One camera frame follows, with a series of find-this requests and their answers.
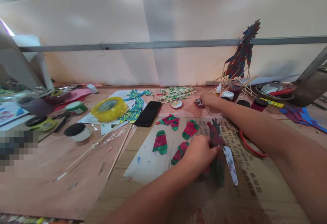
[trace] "metal rail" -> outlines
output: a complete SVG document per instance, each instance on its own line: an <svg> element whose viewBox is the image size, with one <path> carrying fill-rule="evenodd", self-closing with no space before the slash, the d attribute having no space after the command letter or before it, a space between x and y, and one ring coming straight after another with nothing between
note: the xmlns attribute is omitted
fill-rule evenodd
<svg viewBox="0 0 327 224"><path fill-rule="evenodd" d="M240 39L222 40L194 40L194 41L161 41L161 42L134 42L134 43L99 43L82 45L58 46L25 46L20 47L23 53L28 52L58 52L58 51L92 51L117 49L147 49L147 48L187 48L187 47L227 47L237 46ZM317 44L327 43L327 36L301 36L288 38L255 38L252 43L262 45L290 45L290 44Z"/></svg>

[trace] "metal bar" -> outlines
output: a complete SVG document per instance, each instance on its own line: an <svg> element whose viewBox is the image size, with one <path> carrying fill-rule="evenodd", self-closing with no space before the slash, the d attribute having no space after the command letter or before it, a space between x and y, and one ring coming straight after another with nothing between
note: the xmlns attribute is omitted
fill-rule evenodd
<svg viewBox="0 0 327 224"><path fill-rule="evenodd" d="M296 80L296 82L301 82L309 77L309 75L314 72L318 66L322 65L327 59L327 46L318 54L318 56L312 61L312 63L306 68L301 76Z"/></svg>
<svg viewBox="0 0 327 224"><path fill-rule="evenodd" d="M288 45L288 44L317 44L327 43L327 36L303 36L289 38L255 38L253 44ZM187 47L227 47L237 46L240 39L195 40L195 41L162 41L162 42L134 42L134 43L99 43L83 45L59 46L25 46L20 47L23 53L28 52L57 52L57 51L91 51L117 49L147 49L147 48L187 48Z"/></svg>

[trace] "red container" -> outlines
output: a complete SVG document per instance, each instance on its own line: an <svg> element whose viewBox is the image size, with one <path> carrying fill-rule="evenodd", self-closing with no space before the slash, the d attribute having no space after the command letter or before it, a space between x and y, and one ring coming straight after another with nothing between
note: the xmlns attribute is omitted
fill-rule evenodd
<svg viewBox="0 0 327 224"><path fill-rule="evenodd" d="M250 106L250 108L263 112L264 109L266 109L266 107L268 106L268 102L262 99L255 99L252 103L252 105Z"/></svg>

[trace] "small container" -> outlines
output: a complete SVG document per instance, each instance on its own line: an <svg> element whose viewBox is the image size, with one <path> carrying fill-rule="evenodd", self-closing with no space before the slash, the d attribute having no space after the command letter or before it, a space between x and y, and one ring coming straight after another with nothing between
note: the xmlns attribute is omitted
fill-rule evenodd
<svg viewBox="0 0 327 224"><path fill-rule="evenodd" d="M249 102L245 101L245 100L239 100L239 101L237 102L237 104L238 104L238 105L245 106L245 107L250 107L250 106L251 106L251 104L250 104Z"/></svg>
<svg viewBox="0 0 327 224"><path fill-rule="evenodd" d="M232 100L230 98L227 98L227 97L222 97L222 99L232 102Z"/></svg>
<svg viewBox="0 0 327 224"><path fill-rule="evenodd" d="M220 93L221 93L221 83L219 83L219 86L216 88L216 93L215 93L215 95L216 95L217 97L219 97L219 96L220 96Z"/></svg>
<svg viewBox="0 0 327 224"><path fill-rule="evenodd" d="M260 98L262 100L265 100L268 102L268 104L272 105L272 106L275 106L275 107L278 107L278 108L283 108L284 104L282 103L278 103L278 102L275 102L275 101L271 101L271 100L267 100L267 99L264 99L264 98Z"/></svg>
<svg viewBox="0 0 327 224"><path fill-rule="evenodd" d="M33 117L25 122L27 127L30 127L32 130L39 130L41 132L47 131L53 128L57 124L57 121L44 117Z"/></svg>
<svg viewBox="0 0 327 224"><path fill-rule="evenodd" d="M228 91L234 94L232 102L236 101L239 97L239 94L242 92L242 84L238 80L232 80L229 84Z"/></svg>
<svg viewBox="0 0 327 224"><path fill-rule="evenodd" d="M72 138L74 141L83 141L89 138L92 133L93 131L86 127L84 123L73 124L64 132L66 136Z"/></svg>
<svg viewBox="0 0 327 224"><path fill-rule="evenodd" d="M230 91L224 91L224 92L222 93L222 97L227 97L227 98L233 100L234 93L233 93L233 92L230 92Z"/></svg>
<svg viewBox="0 0 327 224"><path fill-rule="evenodd" d="M87 111L88 108L81 101L76 101L68 104L65 109L70 111L73 115L77 115Z"/></svg>
<svg viewBox="0 0 327 224"><path fill-rule="evenodd" d="M255 99L252 103L252 105L250 106L250 108L263 112L264 109L266 109L266 107L268 106L268 102L262 99Z"/></svg>
<svg viewBox="0 0 327 224"><path fill-rule="evenodd" d="M183 106L182 100L174 100L170 103L171 108L173 109L180 109Z"/></svg>

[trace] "white wall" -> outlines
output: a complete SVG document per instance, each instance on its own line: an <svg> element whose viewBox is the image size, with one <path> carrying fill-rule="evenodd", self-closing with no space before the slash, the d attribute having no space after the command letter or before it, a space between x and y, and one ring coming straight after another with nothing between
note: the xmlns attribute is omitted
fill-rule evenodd
<svg viewBox="0 0 327 224"><path fill-rule="evenodd" d="M17 34L46 45L327 35L327 0L30 0L0 4ZM300 74L326 44L254 46L251 75ZM236 47L46 53L56 81L201 85Z"/></svg>

